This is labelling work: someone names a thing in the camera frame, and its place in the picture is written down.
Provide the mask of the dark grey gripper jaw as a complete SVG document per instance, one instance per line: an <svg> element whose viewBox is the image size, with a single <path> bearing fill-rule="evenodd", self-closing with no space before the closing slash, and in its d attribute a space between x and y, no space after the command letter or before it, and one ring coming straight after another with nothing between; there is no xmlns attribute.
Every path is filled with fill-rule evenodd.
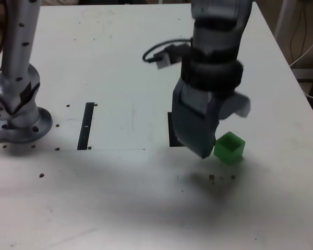
<svg viewBox="0 0 313 250"><path fill-rule="evenodd" d="M220 109L220 98L179 79L172 98L173 129L178 140L202 159L213 150Z"/></svg>

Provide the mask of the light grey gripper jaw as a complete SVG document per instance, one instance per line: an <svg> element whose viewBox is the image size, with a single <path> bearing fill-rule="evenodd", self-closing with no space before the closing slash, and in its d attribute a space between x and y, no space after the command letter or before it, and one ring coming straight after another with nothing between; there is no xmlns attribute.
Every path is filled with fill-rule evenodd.
<svg viewBox="0 0 313 250"><path fill-rule="evenodd" d="M250 99L240 93L235 92L231 97L226 99L219 111L219 119L225 120L232 114L246 118L251 110Z"/></svg>

